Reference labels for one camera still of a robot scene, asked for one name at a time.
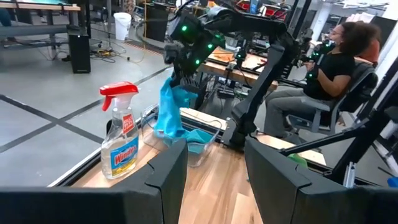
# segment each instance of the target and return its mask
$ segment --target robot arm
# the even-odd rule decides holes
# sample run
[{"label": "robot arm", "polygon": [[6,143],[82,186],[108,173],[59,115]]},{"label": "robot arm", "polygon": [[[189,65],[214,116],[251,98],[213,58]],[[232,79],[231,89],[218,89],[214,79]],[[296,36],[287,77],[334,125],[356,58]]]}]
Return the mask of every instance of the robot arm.
[{"label": "robot arm", "polygon": [[217,46],[225,47],[222,34],[234,31],[260,32],[269,37],[271,44],[267,66],[248,97],[233,108],[233,127],[223,135],[224,144],[241,149],[245,137],[256,130],[254,118],[267,89],[282,74],[283,69],[300,55],[300,48],[281,21],[223,7],[210,9],[206,16],[201,20],[191,14],[182,14],[169,25],[170,38],[179,42],[165,48],[165,63],[174,64],[171,86],[181,85],[193,92],[199,90],[192,76]]}]

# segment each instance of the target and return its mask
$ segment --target table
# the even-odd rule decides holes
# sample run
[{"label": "table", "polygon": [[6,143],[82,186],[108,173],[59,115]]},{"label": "table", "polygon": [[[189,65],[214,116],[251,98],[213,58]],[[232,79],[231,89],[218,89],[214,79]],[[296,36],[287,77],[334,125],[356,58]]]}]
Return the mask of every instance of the table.
[{"label": "table", "polygon": [[[218,120],[223,124],[226,122],[192,109],[182,109],[182,115],[207,121]],[[143,136],[151,132],[151,129],[145,129],[140,134],[137,166],[131,173],[159,153],[142,142]],[[259,135],[257,138],[260,142],[279,149],[293,146],[271,136]],[[318,152],[307,151],[300,155],[325,165],[323,155]],[[246,181],[247,177],[244,156],[221,144],[213,143],[203,164],[196,168],[188,168],[179,223],[262,223],[251,186]],[[101,164],[97,164],[72,187],[110,187],[122,179],[123,177],[115,180],[105,179],[101,173]]]},{"label": "table", "polygon": [[[213,51],[213,53],[211,55],[209,55],[208,58],[228,63],[228,62],[232,61],[233,53],[230,53],[230,54],[227,54],[227,53],[228,53],[227,51],[217,48]],[[262,58],[262,57],[259,57],[257,55],[253,55],[253,54],[248,54],[246,56],[245,61],[242,63],[242,67],[254,68],[258,64],[266,62],[266,60],[267,60],[266,58]],[[218,77],[225,78],[227,76],[227,72],[225,71],[225,68],[226,67],[224,65],[219,65],[219,64],[213,63],[213,62],[205,62],[205,63],[202,63],[202,65],[198,68],[198,72],[208,73],[211,75],[216,75]],[[256,71],[262,72],[262,69],[264,69],[264,67],[258,68]],[[243,84],[253,85],[256,82],[258,75],[254,75],[254,74],[251,74],[248,72],[241,72],[237,69],[234,69],[228,75],[228,78],[233,81],[240,82]],[[272,85],[269,87],[269,91],[273,91],[277,87],[278,87],[278,83],[276,81],[273,81]]]},{"label": "table", "polygon": [[[18,6],[13,2],[4,2],[0,1],[0,7],[9,8],[9,9],[41,9],[49,11],[47,16],[47,24],[48,25],[37,25],[37,26],[12,26],[12,27],[0,27],[0,39],[6,37],[16,37],[16,36],[25,36],[25,35],[50,35],[50,43],[29,43],[26,45],[23,44],[9,44],[7,47],[4,47],[4,44],[0,44],[0,50],[12,50],[12,49],[26,49],[32,47],[47,47],[52,46],[55,49],[55,44],[59,44],[55,42],[55,34],[66,33],[67,27],[66,25],[54,25],[53,17],[50,11],[61,11],[62,6],[56,5],[60,1],[54,1],[56,4],[36,4],[36,3],[28,3],[29,1],[19,1]],[[44,0],[44,3],[51,2],[50,0]],[[80,11],[80,7],[76,4],[72,5],[64,5],[63,9],[70,13],[69,21],[71,25],[78,25],[78,12]]]}]

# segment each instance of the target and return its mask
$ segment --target desk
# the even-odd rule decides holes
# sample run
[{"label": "desk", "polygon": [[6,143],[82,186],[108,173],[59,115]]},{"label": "desk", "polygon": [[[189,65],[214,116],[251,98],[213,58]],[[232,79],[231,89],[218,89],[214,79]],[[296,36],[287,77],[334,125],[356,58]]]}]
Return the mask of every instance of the desk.
[{"label": "desk", "polygon": [[[192,109],[182,109],[183,116],[187,113],[191,118],[219,119]],[[151,129],[145,129],[140,134],[137,165],[131,173],[159,153],[142,142],[143,136],[151,132]],[[258,138],[260,142],[276,148],[292,146],[291,143],[270,136],[261,135]],[[325,164],[323,156],[318,152],[307,151],[301,155]],[[201,166],[188,168],[179,223],[262,223],[251,186],[246,181],[247,177],[243,154],[214,143]],[[73,187],[110,187],[122,179],[123,177],[116,180],[105,179],[101,173],[101,164],[97,164],[75,182]]]},{"label": "desk", "polygon": [[[233,59],[233,53],[226,54],[227,52],[217,48],[213,51],[208,58],[219,60],[222,62],[230,62]],[[259,63],[263,63],[262,60],[267,60],[266,58],[262,58],[256,55],[248,54],[245,61],[242,63],[242,67],[246,68],[254,68]],[[225,71],[225,66],[219,65],[213,62],[202,63],[199,67],[198,72],[209,73],[211,75],[216,75],[218,77],[226,77],[227,72]],[[261,72],[264,67],[258,68],[256,71]],[[233,70],[229,74],[229,79],[246,84],[246,81],[249,85],[253,85],[258,78],[258,75],[254,75],[248,72],[241,72],[237,69]],[[272,85],[269,87],[269,91],[273,91],[278,87],[278,83],[276,81],[272,82]]]}]

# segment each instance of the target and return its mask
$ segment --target woman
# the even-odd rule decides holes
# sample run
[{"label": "woman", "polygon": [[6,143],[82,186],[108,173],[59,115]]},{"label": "woman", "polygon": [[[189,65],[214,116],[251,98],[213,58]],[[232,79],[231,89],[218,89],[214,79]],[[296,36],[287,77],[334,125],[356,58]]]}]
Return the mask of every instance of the woman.
[{"label": "woman", "polygon": [[288,114],[315,114],[315,108],[302,103],[305,99],[316,99],[332,103],[346,90],[355,69],[354,56],[369,46],[375,28],[370,24],[345,22],[336,26],[329,34],[336,47],[324,56],[320,65],[306,63],[307,71],[317,72],[315,80],[307,80],[303,90],[275,91],[266,98],[266,121],[264,132],[277,138],[287,138],[285,117]]}]

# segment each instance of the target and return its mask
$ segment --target blue cloth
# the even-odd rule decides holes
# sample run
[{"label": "blue cloth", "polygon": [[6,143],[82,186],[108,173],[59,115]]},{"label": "blue cloth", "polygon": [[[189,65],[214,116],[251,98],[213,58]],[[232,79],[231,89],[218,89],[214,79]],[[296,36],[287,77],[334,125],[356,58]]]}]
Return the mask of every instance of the blue cloth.
[{"label": "blue cloth", "polygon": [[155,135],[163,139],[168,146],[185,138],[188,142],[188,150],[200,154],[204,148],[203,144],[210,142],[212,135],[199,129],[192,131],[183,129],[180,115],[180,108],[189,107],[190,100],[196,98],[197,95],[182,89],[181,86],[171,88],[171,80],[168,78],[160,89],[159,116],[155,124]]}]

